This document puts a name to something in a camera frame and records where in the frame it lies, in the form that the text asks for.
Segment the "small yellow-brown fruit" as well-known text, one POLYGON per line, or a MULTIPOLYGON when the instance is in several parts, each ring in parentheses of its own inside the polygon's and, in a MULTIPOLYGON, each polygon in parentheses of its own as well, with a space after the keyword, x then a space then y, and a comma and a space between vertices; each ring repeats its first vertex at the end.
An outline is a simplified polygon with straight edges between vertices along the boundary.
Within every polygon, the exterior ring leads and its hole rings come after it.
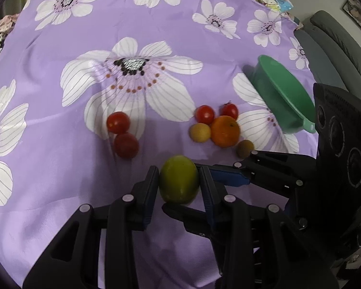
POLYGON ((242 140, 237 144, 236 155, 238 158, 245 159, 254 151, 254 144, 250 140, 242 140))
POLYGON ((197 143, 204 143, 211 137, 211 128, 204 123, 196 123, 189 129, 190 138, 197 143))

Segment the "large green fruit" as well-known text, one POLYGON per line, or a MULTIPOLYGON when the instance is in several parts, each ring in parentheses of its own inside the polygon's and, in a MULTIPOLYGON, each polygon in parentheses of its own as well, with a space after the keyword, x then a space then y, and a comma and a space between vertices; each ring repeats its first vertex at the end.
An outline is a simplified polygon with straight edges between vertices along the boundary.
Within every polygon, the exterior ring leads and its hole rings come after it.
POLYGON ((175 155, 160 170, 160 194, 165 202, 189 204, 198 194, 198 169, 188 157, 175 155))

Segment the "orange tangerine on cloth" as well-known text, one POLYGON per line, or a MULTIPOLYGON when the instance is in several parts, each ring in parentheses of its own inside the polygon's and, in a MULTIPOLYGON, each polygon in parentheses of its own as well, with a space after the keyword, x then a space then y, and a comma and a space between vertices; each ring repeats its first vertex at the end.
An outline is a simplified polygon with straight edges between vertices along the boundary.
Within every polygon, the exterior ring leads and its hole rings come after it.
POLYGON ((221 148, 234 147, 239 142, 241 129, 230 116, 217 117, 210 126, 212 142, 221 148))

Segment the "red cherry tomato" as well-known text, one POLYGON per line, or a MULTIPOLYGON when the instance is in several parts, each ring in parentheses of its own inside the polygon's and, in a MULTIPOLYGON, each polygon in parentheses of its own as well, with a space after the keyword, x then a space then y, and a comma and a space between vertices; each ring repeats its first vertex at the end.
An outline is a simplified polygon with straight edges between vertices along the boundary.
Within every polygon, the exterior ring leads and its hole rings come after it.
POLYGON ((139 152, 139 142, 137 138, 129 132, 118 134, 113 143, 113 149, 120 158, 130 160, 139 152))
POLYGON ((130 125, 130 118, 124 112, 114 112, 108 116, 106 121, 107 130, 114 134, 128 132, 130 125))
POLYGON ((194 117, 198 123, 210 125, 214 121, 215 113, 210 106, 202 105, 195 110, 194 117))
POLYGON ((239 116, 239 110, 234 103, 227 102, 220 108, 220 115, 221 116, 229 116, 233 118, 234 120, 238 119, 239 116))

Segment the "green plastic bowl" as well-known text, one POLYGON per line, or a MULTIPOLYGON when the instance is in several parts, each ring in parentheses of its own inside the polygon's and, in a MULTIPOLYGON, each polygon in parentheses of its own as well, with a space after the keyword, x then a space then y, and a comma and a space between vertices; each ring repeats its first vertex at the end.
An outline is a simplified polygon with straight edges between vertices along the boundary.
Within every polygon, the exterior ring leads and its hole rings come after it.
POLYGON ((314 103, 301 82, 285 66, 267 55, 260 55, 250 82, 275 116, 282 132, 316 132, 314 103))

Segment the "grey sofa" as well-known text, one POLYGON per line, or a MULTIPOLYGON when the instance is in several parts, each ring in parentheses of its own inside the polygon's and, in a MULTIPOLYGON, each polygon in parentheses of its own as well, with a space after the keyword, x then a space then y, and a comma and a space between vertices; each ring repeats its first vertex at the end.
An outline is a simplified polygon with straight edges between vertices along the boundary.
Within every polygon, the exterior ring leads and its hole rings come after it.
POLYGON ((318 11, 294 33, 319 84, 344 89, 361 99, 361 46, 326 11, 318 11))

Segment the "purple floral tablecloth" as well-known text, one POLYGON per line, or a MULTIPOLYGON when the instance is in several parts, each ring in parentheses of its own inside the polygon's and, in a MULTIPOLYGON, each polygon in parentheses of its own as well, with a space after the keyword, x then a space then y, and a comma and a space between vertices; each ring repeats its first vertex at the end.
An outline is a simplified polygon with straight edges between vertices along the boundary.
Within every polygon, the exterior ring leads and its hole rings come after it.
POLYGON ((252 88, 260 55, 311 91, 296 24, 255 0, 28 0, 0 53, 0 263, 16 284, 84 203, 107 205, 174 155, 234 163, 189 135, 195 109, 232 102, 256 149, 314 156, 252 88), (113 149, 110 114, 139 142, 113 149))

